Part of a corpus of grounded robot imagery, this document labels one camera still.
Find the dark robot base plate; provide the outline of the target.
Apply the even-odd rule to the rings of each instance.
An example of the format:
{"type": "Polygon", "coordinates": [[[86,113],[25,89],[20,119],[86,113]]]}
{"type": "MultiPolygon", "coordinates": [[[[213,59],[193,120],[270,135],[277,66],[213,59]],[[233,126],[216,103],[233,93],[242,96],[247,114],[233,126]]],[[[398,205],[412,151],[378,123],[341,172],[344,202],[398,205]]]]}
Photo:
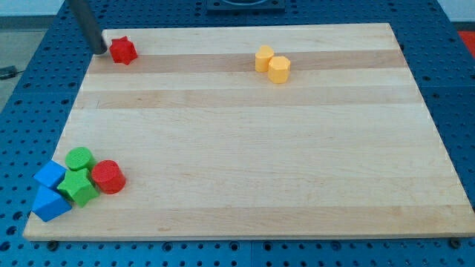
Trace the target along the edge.
{"type": "Polygon", "coordinates": [[[285,10],[286,0],[206,0],[212,12],[285,10]]]}

